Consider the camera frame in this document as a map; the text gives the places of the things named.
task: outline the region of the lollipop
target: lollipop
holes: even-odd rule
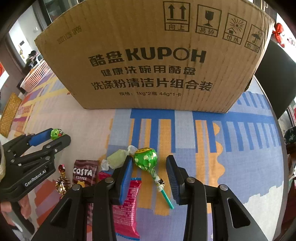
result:
[[[171,209],[174,209],[170,199],[165,193],[165,182],[157,175],[155,166],[157,164],[157,154],[152,148],[138,149],[134,155],[135,164],[144,171],[151,174],[157,185],[157,191],[161,192]]]

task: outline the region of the woven mat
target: woven mat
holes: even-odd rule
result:
[[[0,134],[2,136],[8,137],[13,118],[21,103],[22,100],[15,93],[12,93],[0,120]]]

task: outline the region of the blue gripper pad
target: blue gripper pad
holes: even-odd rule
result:
[[[32,136],[32,138],[29,140],[29,145],[30,146],[38,146],[41,143],[47,141],[50,139],[50,133],[53,130],[53,128],[49,128],[43,132],[40,132],[38,134],[35,134]]]
[[[186,170],[177,166],[173,155],[167,157],[165,165],[174,200],[179,205],[187,204],[188,197],[184,181],[188,177]]]
[[[121,179],[121,187],[120,187],[120,196],[119,203],[122,205],[127,198],[128,189],[131,182],[131,174],[133,172],[133,157],[127,156],[124,164],[122,166],[122,171],[124,171],[123,178]]]

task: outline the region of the costa coffee candy packet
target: costa coffee candy packet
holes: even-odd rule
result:
[[[80,184],[88,187],[96,184],[98,178],[98,162],[89,160],[76,160],[73,169],[73,185]],[[87,224],[92,225],[93,204],[89,204]]]

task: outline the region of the small green object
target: small green object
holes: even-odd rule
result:
[[[157,164],[157,154],[152,148],[138,149],[134,155],[135,164],[144,171],[151,170]]]
[[[168,196],[165,193],[165,190],[162,190],[161,193],[163,194],[165,200],[167,201],[168,205],[170,206],[170,209],[174,209],[173,204],[171,203],[170,199],[168,198]]]
[[[56,140],[59,137],[61,137],[64,134],[64,132],[61,129],[53,129],[50,133],[50,137],[52,140]]]

